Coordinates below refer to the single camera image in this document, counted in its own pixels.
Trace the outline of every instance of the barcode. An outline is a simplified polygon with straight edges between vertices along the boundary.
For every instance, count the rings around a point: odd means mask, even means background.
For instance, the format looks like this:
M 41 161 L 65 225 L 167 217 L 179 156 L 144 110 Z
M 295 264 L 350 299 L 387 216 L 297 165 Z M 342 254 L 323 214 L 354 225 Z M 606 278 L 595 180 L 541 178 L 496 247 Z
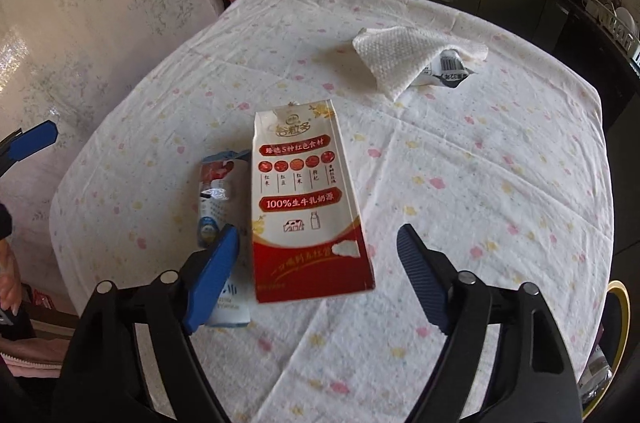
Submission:
M 460 69 L 465 68 L 460 60 L 453 57 L 442 57 L 440 59 L 440 67 L 442 67 L 443 71 L 460 71 Z

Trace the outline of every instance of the floor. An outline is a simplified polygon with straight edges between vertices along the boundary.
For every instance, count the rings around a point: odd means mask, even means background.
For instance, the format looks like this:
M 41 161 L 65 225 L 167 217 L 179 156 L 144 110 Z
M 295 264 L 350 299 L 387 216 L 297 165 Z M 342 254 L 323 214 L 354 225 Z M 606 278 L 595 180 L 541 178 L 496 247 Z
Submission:
M 0 138 L 47 119 L 60 130 L 0 180 L 23 281 L 65 293 L 49 237 L 58 183 L 104 117 L 222 10 L 222 0 L 0 0 Z

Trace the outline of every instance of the red and white box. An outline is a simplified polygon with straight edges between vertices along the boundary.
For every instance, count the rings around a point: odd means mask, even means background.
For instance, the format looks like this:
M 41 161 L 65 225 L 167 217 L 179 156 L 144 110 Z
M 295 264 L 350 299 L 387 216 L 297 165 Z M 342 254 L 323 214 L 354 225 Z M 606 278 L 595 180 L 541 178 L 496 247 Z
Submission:
M 252 231 L 258 302 L 375 288 L 331 100 L 255 115 Z

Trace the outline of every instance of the floral tablecloth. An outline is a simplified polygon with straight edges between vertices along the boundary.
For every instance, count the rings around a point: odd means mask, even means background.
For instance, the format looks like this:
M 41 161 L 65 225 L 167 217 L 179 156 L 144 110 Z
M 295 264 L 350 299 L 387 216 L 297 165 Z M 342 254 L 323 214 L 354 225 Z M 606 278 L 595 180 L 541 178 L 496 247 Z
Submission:
M 490 53 L 457 89 L 410 88 L 391 103 L 351 40 L 394 25 L 450 31 Z M 612 255 L 598 95 L 515 35 L 425 0 L 238 0 L 159 64 L 53 199 L 50 232 L 76 307 L 102 279 L 128 287 L 179 268 L 196 248 L 200 159 L 250 147 L 255 111 L 323 98 L 344 135 L 377 288 L 256 305 L 245 329 L 201 327 L 192 342 L 231 418 L 404 421 L 444 342 L 396 254 L 407 222 L 487 284 L 538 284 L 578 376 Z M 466 413 L 481 403 L 496 337 Z

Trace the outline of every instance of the snack package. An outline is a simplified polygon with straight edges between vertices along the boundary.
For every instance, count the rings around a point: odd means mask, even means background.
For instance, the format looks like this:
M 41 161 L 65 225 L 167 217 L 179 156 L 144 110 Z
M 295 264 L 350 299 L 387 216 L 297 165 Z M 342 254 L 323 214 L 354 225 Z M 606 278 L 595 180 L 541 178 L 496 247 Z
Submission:
M 446 49 L 415 77 L 411 85 L 426 86 L 431 84 L 456 88 L 470 73 L 472 71 L 465 69 L 458 52 L 454 49 Z
M 258 302 L 375 288 L 330 100 L 255 115 L 251 203 Z
M 251 273 L 248 258 L 249 162 L 251 153 L 226 151 L 202 160 L 198 246 L 207 247 L 229 223 L 240 233 L 236 265 L 220 293 L 207 326 L 244 327 L 250 321 Z

